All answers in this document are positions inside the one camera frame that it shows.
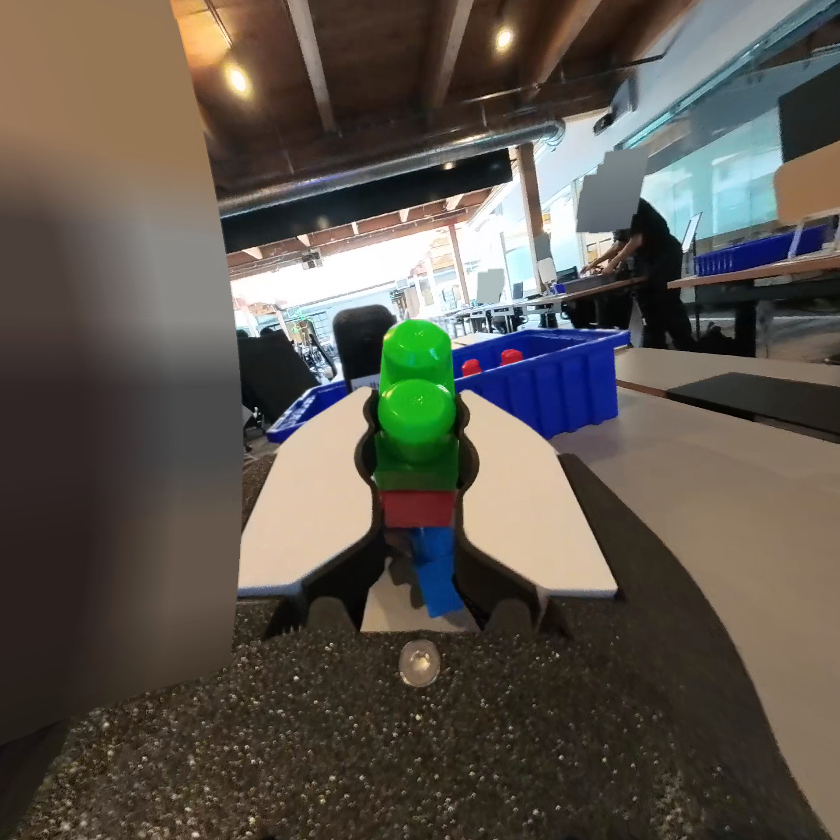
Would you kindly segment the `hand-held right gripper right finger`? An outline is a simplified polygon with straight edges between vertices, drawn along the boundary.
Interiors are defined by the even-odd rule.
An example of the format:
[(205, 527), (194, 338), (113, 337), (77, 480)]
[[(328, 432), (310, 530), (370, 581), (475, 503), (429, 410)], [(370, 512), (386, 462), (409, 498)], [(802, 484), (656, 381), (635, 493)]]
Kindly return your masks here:
[(618, 583), (552, 445), (475, 392), (462, 392), (464, 485), (455, 514), (455, 583), (480, 617), (549, 600), (612, 600)]

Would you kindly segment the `black hanging panel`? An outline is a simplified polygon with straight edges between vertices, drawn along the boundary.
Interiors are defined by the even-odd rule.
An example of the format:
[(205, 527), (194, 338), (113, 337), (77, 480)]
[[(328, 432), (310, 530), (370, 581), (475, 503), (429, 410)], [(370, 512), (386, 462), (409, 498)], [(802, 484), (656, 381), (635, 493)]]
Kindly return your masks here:
[(485, 190), (511, 178), (512, 164), (504, 149), (312, 196), (273, 199), (242, 213), (220, 214), (225, 253)]

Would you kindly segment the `metal ceiling duct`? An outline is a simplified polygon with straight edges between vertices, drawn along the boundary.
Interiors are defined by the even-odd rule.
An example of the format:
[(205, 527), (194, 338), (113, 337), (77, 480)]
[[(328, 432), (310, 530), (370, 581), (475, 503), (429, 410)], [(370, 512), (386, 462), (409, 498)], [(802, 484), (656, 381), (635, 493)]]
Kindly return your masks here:
[(420, 172), (435, 166), (489, 154), (539, 140), (561, 142), (566, 132), (560, 116), (525, 113), (512, 121), (479, 129), (457, 129), (447, 135), (429, 135), (401, 150), (370, 154), (357, 161), (331, 164), (284, 181), (274, 180), (217, 201), (222, 219), (333, 193), (338, 190)]

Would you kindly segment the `blue plastic bin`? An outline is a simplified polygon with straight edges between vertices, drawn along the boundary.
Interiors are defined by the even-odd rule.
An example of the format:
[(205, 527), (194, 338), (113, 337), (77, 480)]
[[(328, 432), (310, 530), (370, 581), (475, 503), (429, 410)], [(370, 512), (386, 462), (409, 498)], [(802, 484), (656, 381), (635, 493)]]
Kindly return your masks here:
[[(615, 351), (630, 344), (630, 332), (524, 329), (476, 337), (453, 344), (457, 392), (475, 392), (545, 439), (618, 415)], [(523, 360), (491, 370), (504, 350), (521, 351)], [(462, 377), (468, 359), (480, 360), (484, 372)]]
[(833, 229), (829, 225), (805, 227), (796, 238), (796, 231), (775, 234), (719, 248), (694, 259), (697, 277), (712, 277), (778, 263), (789, 258), (796, 239), (795, 256), (806, 256), (822, 250)]
[(344, 380), (312, 387), (291, 404), (266, 430), (268, 441), (281, 445), (305, 423), (340, 402), (347, 395)]

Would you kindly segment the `red two-stud mega block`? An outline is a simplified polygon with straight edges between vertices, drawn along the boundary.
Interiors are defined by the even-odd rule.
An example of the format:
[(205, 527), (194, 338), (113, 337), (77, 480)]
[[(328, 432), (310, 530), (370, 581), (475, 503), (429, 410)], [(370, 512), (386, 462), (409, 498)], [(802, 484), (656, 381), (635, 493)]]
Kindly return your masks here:
[[(510, 364), (515, 364), (520, 361), (523, 361), (523, 354), (519, 350), (504, 350), (500, 353), (499, 363), (496, 365), (492, 365), (490, 367), (491, 370), (495, 370), (499, 367), (507, 366)], [(480, 375), (483, 373), (484, 370), (481, 366), (481, 362), (478, 359), (468, 359), (465, 360), (461, 366), (461, 375), (462, 377), (470, 377), (473, 375)]]

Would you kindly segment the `black desk mat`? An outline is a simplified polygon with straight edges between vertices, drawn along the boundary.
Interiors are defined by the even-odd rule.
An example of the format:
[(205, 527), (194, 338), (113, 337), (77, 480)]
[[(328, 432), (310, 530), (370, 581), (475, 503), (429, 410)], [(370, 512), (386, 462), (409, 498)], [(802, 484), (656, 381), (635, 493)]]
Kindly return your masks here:
[(839, 388), (756, 374), (726, 373), (667, 390), (669, 400), (715, 413), (791, 427), (838, 442)]

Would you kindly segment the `black office chair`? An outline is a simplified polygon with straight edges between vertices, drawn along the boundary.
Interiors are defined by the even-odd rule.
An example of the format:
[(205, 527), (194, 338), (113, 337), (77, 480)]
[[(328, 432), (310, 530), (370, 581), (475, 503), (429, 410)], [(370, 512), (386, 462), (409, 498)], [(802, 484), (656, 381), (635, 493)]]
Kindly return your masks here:
[(243, 404), (270, 426), (319, 382), (282, 331), (237, 336)]
[(363, 386), (377, 390), (382, 369), (385, 334), (396, 324), (396, 316), (381, 304), (340, 311), (332, 323), (346, 392)]

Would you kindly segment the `black ceiling device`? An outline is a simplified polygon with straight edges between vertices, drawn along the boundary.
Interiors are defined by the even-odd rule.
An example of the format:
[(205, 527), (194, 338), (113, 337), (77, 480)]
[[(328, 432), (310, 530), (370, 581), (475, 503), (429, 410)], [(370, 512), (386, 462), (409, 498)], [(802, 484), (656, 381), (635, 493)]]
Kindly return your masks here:
[(609, 108), (603, 115), (595, 121), (593, 125), (593, 134), (600, 136), (607, 129), (612, 127), (614, 123), (637, 110), (638, 103), (638, 85), (637, 74), (633, 73), (623, 80), (619, 88), (616, 90), (615, 96), (610, 103)]

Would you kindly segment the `wooden rounded panel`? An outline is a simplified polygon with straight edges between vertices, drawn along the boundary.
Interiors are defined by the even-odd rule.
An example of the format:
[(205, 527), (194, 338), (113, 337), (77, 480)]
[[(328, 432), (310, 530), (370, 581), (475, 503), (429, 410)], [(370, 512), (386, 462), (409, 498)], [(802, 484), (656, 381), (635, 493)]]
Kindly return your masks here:
[(811, 218), (837, 215), (839, 170), (834, 159), (827, 162), (807, 155), (783, 164), (774, 174), (773, 189), (781, 225), (796, 225)]

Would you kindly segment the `wooden desk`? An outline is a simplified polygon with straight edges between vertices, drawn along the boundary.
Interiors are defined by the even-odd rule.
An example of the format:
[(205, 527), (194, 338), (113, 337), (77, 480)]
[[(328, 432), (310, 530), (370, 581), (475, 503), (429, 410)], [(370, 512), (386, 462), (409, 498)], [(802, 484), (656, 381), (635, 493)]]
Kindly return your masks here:
[(543, 327), (560, 320), (574, 329), (626, 329), (637, 288), (647, 281), (642, 276), (601, 276), (578, 279), (553, 292), (522, 300), (521, 309), (535, 314)]
[(668, 288), (693, 290), (697, 307), (734, 310), (737, 355), (753, 358), (759, 304), (837, 298), (839, 254), (824, 252), (720, 275), (690, 276), (669, 282)]

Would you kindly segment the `blue mega block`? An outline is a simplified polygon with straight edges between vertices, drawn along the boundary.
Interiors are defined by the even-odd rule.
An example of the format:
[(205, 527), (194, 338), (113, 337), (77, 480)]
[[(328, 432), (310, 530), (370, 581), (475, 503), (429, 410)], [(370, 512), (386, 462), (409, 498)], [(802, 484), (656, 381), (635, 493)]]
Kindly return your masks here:
[(408, 531), (417, 584), (431, 618), (464, 607), (455, 584), (455, 533), (450, 527), (411, 528)]

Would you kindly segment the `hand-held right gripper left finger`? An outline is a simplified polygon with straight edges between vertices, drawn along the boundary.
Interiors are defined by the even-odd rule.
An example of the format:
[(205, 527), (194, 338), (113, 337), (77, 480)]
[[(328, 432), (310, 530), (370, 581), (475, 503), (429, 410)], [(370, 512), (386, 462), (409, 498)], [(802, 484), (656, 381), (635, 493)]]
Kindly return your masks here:
[(361, 387), (278, 447), (241, 535), (238, 597), (278, 596), (303, 622), (331, 599), (363, 625), (390, 552), (370, 466), (377, 399)]

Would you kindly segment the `green mega block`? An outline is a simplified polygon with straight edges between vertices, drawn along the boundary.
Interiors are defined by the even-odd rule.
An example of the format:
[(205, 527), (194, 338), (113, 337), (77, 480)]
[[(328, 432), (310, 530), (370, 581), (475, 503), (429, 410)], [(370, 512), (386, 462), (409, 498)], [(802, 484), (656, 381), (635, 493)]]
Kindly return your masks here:
[(379, 490), (457, 489), (454, 362), (449, 336), (438, 325), (406, 320), (385, 334), (376, 415)]

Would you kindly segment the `black monitor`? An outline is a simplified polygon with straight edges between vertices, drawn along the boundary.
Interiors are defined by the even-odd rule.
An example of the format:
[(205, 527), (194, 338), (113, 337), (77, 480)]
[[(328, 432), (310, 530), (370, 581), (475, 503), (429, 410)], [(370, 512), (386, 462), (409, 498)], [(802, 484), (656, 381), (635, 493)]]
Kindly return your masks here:
[(783, 163), (839, 141), (839, 80), (835, 68), (779, 99)]

